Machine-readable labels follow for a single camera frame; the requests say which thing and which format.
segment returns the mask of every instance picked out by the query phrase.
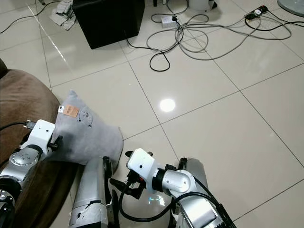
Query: white tile floor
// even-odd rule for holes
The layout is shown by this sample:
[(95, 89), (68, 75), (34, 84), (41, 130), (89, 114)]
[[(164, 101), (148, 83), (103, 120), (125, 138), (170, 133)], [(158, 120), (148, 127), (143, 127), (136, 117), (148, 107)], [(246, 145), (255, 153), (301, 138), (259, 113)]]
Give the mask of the white tile floor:
[[(232, 24), (248, 11), (265, 4), (286, 20), (302, 20), (280, 9), (276, 0), (218, 0), (210, 12), (211, 23)], [(172, 0), (182, 9), (183, 0)], [(152, 53), (130, 48), (120, 41), (91, 50), (79, 24), (70, 31), (54, 25), (50, 6), (38, 18), (25, 19), (0, 35), (0, 58), (9, 68), (25, 70), (47, 85), (62, 101), (74, 89), (85, 102), (124, 136), (124, 151), (142, 147), (162, 164), (177, 164), (181, 157), (195, 157), (205, 165), (211, 191), (228, 210), (238, 228), (303, 227), (304, 224), (304, 29), (288, 25), (293, 36), (284, 41), (248, 38), (231, 54), (215, 61), (198, 61), (179, 48), (167, 54), (170, 70), (157, 73), (149, 68)], [(0, 30), (21, 16), (41, 10), (34, 0), (1, 0)], [(165, 6), (146, 0), (141, 31), (131, 38), (145, 45), (146, 38), (161, 29), (150, 21)], [(187, 11), (180, 21), (193, 13)], [(263, 22), (264, 28), (273, 23)], [(247, 27), (237, 28), (250, 31)], [(209, 28), (207, 53), (216, 57), (243, 38), (225, 29)], [(256, 32), (274, 38), (285, 32)], [(201, 33), (185, 34), (186, 43), (200, 47)], [(172, 34), (152, 40), (158, 47), (169, 45)], [(166, 67), (162, 57), (155, 67)], [(175, 107), (164, 112), (163, 101)], [(122, 156), (115, 177), (124, 180), (126, 158)], [(66, 228), (76, 194), (73, 184), (52, 228)], [(162, 194), (167, 204), (170, 199)], [(125, 199), (126, 211), (152, 216), (163, 206), (147, 204), (145, 192), (137, 201)], [(165, 228), (168, 215), (150, 224), (126, 221), (122, 227)]]

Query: plug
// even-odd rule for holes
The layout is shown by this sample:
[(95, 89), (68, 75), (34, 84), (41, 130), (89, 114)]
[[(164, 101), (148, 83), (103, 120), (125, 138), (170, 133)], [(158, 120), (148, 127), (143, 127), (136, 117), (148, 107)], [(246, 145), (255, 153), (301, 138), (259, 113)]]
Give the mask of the plug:
[(30, 130), (33, 130), (33, 128), (35, 127), (35, 125), (36, 125), (36, 122), (27, 120), (27, 123), (25, 125), (23, 125), (23, 126), (25, 128), (29, 128)]

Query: brown tag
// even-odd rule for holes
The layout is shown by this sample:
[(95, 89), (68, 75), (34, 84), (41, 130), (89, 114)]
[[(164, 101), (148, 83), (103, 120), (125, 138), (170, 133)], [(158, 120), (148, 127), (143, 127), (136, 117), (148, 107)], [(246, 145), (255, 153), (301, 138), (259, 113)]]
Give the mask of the brown tag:
[(71, 105), (67, 105), (67, 106), (65, 106), (65, 108), (63, 110), (63, 114), (69, 115), (71, 117), (76, 117), (78, 114), (78, 111), (79, 111), (79, 108), (76, 108)]

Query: brown leather sofa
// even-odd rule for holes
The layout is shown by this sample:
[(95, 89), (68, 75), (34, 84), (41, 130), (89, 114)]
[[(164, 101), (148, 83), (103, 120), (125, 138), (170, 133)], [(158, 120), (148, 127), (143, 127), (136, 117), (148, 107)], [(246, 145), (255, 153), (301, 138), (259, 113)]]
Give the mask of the brown leather sofa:
[[(58, 106), (58, 100), (42, 82), (24, 71), (7, 69), (0, 59), (0, 126), (27, 119), (55, 123)], [(0, 163), (19, 147), (28, 132), (22, 125), (0, 132)], [(77, 167), (67, 162), (40, 161), (16, 202), (14, 227), (48, 228), (64, 204)]]

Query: white power adapter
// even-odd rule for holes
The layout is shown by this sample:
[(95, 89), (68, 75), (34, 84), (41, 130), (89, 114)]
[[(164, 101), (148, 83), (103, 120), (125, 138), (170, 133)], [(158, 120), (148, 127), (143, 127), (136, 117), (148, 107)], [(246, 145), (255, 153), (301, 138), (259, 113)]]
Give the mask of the white power adapter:
[(179, 22), (179, 19), (177, 18), (177, 21), (174, 21), (172, 20), (172, 16), (164, 16), (161, 18), (161, 22), (163, 29), (174, 28), (178, 26), (177, 22)]

